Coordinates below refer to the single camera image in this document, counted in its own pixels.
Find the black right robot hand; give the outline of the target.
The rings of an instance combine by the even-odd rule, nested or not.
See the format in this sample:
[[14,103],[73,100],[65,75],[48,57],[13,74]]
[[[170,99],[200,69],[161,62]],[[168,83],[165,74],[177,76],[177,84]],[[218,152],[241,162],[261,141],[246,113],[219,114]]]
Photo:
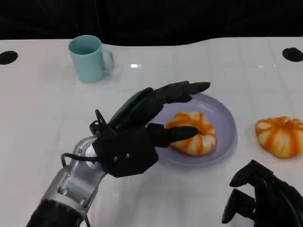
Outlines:
[[233,187],[222,215],[229,223],[236,214],[249,218],[256,227],[301,227],[303,197],[287,182],[255,160],[232,178]]

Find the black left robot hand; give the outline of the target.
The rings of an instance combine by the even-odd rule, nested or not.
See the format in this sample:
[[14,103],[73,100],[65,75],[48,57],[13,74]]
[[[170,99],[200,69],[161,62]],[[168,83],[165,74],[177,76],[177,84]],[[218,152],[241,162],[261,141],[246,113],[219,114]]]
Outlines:
[[131,96],[106,122],[99,110],[90,125],[97,139],[92,146],[104,172],[119,178],[144,173],[159,160],[156,147],[196,136],[196,126],[165,128],[151,120],[165,104],[186,103],[192,95],[210,87],[210,82],[189,81],[168,84],[158,89],[145,88]]

